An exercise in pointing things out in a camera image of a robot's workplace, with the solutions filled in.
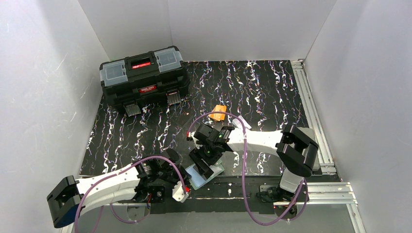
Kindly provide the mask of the mint green card holder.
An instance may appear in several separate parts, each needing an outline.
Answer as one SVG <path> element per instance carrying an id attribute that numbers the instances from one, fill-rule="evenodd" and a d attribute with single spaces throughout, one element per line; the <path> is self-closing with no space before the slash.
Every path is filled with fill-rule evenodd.
<path id="1" fill-rule="evenodd" d="M 208 182 L 210 182 L 212 179 L 220 175 L 221 173 L 224 172 L 224 167 L 216 163 L 215 165 L 210 165 L 208 167 L 212 173 L 209 177 L 206 176 L 206 173 L 200 174 L 200 170 L 197 168 L 195 164 L 190 165 L 188 168 L 186 168 L 186 172 L 191 176 L 189 179 L 189 182 L 194 190 L 198 190 Z"/>

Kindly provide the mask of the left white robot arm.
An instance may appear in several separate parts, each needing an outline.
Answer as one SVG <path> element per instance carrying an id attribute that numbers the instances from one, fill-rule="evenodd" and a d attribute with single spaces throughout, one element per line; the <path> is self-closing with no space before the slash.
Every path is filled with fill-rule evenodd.
<path id="1" fill-rule="evenodd" d="M 47 195 L 47 202 L 57 229 L 78 222 L 80 216 L 95 208 L 117 201 L 135 200 L 139 196 L 154 197 L 149 183 L 161 179 L 172 187 L 172 198 L 184 202 L 189 195 L 191 175 L 179 163 L 173 149 L 160 155 L 146 156 L 134 163 L 106 174 L 75 179 L 64 177 Z"/>

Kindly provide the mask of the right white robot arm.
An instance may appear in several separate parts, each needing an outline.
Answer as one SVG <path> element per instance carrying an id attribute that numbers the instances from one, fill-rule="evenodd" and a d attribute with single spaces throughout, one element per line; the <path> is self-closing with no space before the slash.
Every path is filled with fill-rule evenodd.
<path id="1" fill-rule="evenodd" d="M 201 165 L 213 165 L 224 152 L 241 150 L 276 155 L 286 167 L 279 183 L 280 189 L 294 193 L 304 178 L 320 169 L 319 145 L 310 135 L 310 128 L 287 125 L 271 132 L 251 131 L 241 127 L 224 126 L 217 130 L 202 124 L 196 131 L 187 133 L 187 140 L 196 148 L 193 157 L 203 161 Z"/>

